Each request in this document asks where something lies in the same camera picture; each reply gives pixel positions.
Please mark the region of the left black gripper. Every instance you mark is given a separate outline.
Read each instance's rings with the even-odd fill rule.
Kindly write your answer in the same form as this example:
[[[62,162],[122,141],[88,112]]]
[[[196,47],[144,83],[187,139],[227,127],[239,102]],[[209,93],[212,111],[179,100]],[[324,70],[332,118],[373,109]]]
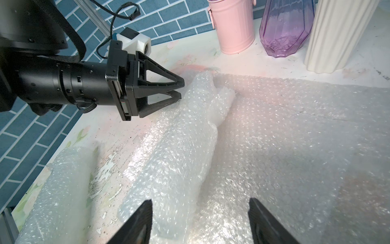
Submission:
[[[110,41],[106,66],[106,81],[120,117],[130,121],[132,117],[144,118],[160,109],[178,102],[183,88],[182,77],[165,69],[140,51],[129,54],[123,50],[121,41]],[[170,98],[148,104],[148,96],[141,98],[142,92],[160,92]]]

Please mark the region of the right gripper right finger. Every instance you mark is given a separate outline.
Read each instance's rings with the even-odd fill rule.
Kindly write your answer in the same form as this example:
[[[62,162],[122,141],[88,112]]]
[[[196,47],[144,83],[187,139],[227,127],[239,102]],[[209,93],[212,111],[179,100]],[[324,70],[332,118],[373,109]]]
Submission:
[[[250,198],[249,223],[255,244],[299,244],[256,198]]]

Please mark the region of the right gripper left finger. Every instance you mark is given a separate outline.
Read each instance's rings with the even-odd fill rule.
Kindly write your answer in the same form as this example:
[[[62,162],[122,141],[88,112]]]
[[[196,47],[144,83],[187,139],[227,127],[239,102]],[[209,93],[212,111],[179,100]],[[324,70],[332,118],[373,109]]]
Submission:
[[[149,244],[152,230],[152,200],[145,200],[107,244]]]

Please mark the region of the purple vase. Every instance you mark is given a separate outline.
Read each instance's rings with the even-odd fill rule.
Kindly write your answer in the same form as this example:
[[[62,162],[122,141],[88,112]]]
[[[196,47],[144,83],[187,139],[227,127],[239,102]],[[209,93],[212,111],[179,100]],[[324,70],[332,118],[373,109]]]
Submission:
[[[260,40],[267,55],[286,58],[308,39],[315,16],[314,0],[266,1]]]

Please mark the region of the cream ribbed cylinder vase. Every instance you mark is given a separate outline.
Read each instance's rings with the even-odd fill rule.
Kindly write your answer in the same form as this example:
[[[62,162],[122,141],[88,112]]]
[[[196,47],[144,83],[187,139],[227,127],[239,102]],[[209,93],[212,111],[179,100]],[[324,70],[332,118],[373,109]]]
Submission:
[[[304,64],[308,71],[333,73],[346,66],[379,1],[318,1]]]

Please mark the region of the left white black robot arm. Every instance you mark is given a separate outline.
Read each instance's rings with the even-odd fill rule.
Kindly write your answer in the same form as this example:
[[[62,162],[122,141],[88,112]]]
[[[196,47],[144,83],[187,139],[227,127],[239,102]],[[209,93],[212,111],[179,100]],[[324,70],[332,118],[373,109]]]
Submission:
[[[184,79],[150,58],[146,35],[125,28],[105,42],[106,62],[86,62],[84,41],[54,1],[1,1],[1,111],[20,98],[39,116],[110,105],[130,121],[181,99]]]

